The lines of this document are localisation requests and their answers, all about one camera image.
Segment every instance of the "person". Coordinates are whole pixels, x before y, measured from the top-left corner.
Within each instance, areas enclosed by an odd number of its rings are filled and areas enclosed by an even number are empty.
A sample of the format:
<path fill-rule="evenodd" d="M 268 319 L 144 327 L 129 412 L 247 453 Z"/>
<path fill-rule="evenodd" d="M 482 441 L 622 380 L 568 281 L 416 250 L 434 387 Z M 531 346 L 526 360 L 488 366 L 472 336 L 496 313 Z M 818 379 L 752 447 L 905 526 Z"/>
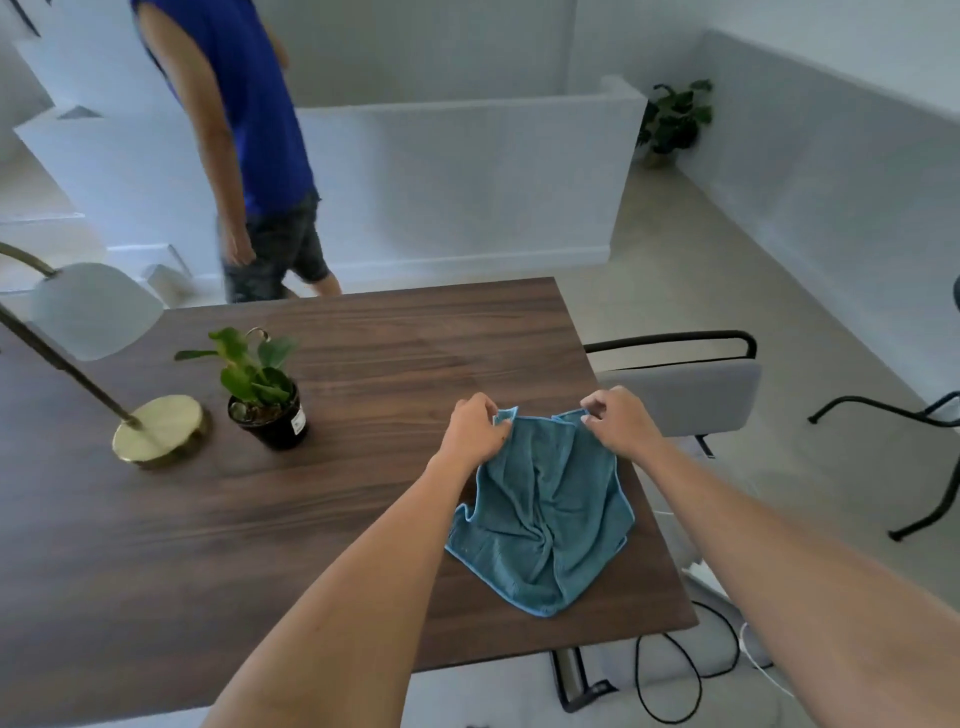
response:
<path fill-rule="evenodd" d="M 919 587 L 740 493 L 663 438 L 621 387 L 586 426 L 657 483 L 733 601 L 827 728 L 960 725 L 960 615 Z M 461 400 L 418 479 L 256 648 L 206 728 L 395 727 L 458 496 L 495 455 L 482 394 Z"/>
<path fill-rule="evenodd" d="M 217 205 L 231 303 L 293 295 L 292 270 L 340 294 L 315 227 L 320 197 L 283 79 L 286 50 L 252 0 L 132 0 L 140 34 L 193 126 Z"/>

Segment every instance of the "gold lamp base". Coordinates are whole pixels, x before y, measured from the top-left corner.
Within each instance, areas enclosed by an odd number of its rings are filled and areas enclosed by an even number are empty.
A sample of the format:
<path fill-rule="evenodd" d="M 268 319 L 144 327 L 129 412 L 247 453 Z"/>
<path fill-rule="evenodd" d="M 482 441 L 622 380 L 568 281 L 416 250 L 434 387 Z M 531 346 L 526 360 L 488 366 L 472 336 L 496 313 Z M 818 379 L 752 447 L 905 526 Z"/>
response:
<path fill-rule="evenodd" d="M 148 401 L 132 412 L 140 428 L 120 424 L 113 452 L 121 460 L 145 468 L 179 460 L 199 446 L 206 431 L 204 409 L 186 395 Z"/>

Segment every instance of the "hand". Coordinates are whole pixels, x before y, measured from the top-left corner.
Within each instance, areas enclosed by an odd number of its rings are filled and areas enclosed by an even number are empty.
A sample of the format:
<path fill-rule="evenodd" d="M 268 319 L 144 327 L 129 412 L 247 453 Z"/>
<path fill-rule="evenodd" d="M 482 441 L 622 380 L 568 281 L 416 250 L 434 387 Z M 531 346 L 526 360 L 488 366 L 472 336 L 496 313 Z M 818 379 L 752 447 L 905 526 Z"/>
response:
<path fill-rule="evenodd" d="M 513 426 L 509 421 L 494 425 L 496 412 L 493 401 L 479 392 L 458 401 L 437 454 L 458 462 L 468 472 L 490 460 L 507 442 Z"/>
<path fill-rule="evenodd" d="M 238 228 L 234 232 L 221 228 L 221 247 L 224 260 L 230 265 L 250 265 L 256 260 L 256 253 L 250 242 L 250 234 L 246 228 Z"/>
<path fill-rule="evenodd" d="M 634 462 L 665 442 L 636 395 L 623 387 L 600 389 L 580 402 L 590 414 L 581 418 L 607 449 Z"/>

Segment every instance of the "white cable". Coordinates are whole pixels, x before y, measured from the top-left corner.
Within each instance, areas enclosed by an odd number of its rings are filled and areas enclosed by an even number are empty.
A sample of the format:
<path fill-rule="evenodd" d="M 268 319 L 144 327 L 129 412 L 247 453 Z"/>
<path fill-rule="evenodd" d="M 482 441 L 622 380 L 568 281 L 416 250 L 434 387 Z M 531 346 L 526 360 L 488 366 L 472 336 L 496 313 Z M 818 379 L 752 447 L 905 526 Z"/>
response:
<path fill-rule="evenodd" d="M 744 635 L 744 633 L 747 631 L 747 626 L 748 626 L 749 624 L 750 624 L 749 622 L 746 622 L 746 621 L 745 621 L 745 622 L 743 623 L 743 626 L 740 627 L 740 636 L 739 636 L 739 638 L 738 638 L 738 641 L 740 642 L 740 651 L 743 652 L 743 654 L 745 654 L 745 655 L 747 656 L 747 659 L 750 660 L 750 662 L 753 664 L 754 667 L 756 667 L 756 669 L 758 669 L 760 672 L 763 673 L 763 676 L 764 676 L 767 680 L 769 680 L 770 682 L 772 682 L 774 685 L 776 685 L 780 690 L 782 690 L 783 692 L 785 692 L 786 694 L 788 694 L 790 697 L 796 698 L 796 697 L 797 697 L 796 695 L 794 695 L 794 694 L 793 694 L 792 692 L 790 692 L 787 688 L 785 688 L 783 685 L 781 685 L 781 684 L 778 683 L 776 680 L 774 680 L 774 679 L 770 676 L 770 673 L 768 673 L 765 669 L 763 669 L 763 667 L 761 667 L 760 665 L 758 665 L 758 664 L 756 663 L 756 660 L 754 659 L 754 656 L 753 656 L 752 654 L 750 654 L 750 650 L 747 649 L 747 643 L 745 643 L 745 642 L 743 641 L 743 635 Z"/>

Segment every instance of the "black metal table leg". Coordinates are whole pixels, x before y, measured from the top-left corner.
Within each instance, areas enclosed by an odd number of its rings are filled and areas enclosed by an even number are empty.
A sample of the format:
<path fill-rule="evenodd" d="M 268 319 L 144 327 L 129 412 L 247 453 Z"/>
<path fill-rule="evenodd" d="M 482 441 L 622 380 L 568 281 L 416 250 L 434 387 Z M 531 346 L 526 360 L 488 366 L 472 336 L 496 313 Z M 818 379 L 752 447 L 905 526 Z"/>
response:
<path fill-rule="evenodd" d="M 587 681 L 587 670 L 584 667 L 584 657 L 580 654 L 580 647 L 574 647 L 573 661 L 577 668 L 577 677 L 580 680 L 581 693 L 572 700 L 566 695 L 566 685 L 564 684 L 564 674 L 560 669 L 560 655 L 557 650 L 550 651 L 550 662 L 553 665 L 553 681 L 557 687 L 557 697 L 560 698 L 560 704 L 567 713 L 576 713 L 585 708 L 590 703 L 601 698 L 604 695 L 617 692 L 610 680 L 601 680 L 590 685 Z"/>
<path fill-rule="evenodd" d="M 905 417 L 908 420 L 923 423 L 924 425 L 933 425 L 934 427 L 957 427 L 960 426 L 960 419 L 935 420 L 930 417 L 930 415 L 947 404 L 947 402 L 956 400 L 958 398 L 960 398 L 960 392 L 950 392 L 949 394 L 940 397 L 938 400 L 925 407 L 920 412 L 910 412 L 905 409 L 900 409 L 899 407 L 894 407 L 890 404 L 884 404 L 881 401 L 870 400 L 866 397 L 838 397 L 835 400 L 827 402 L 827 404 L 821 407 L 808 419 L 816 425 L 818 422 L 820 422 L 820 419 L 836 405 L 842 404 L 845 401 L 853 401 L 859 402 L 860 404 L 866 404 L 870 407 L 875 407 L 876 409 L 882 409 L 884 412 L 890 412 L 892 414 L 899 415 L 900 417 Z M 956 501 L 958 490 L 960 490 L 960 460 L 957 461 L 957 464 L 953 469 L 953 475 L 950 476 L 950 482 L 947 485 L 947 490 L 944 492 L 944 496 L 941 498 L 937 507 L 933 509 L 933 512 L 928 516 L 924 516 L 919 521 L 910 523 L 910 525 L 904 526 L 903 528 L 898 528 L 895 531 L 887 531 L 887 534 L 894 541 L 900 542 L 911 533 L 916 533 L 917 531 L 936 523 L 950 510 L 953 502 Z"/>

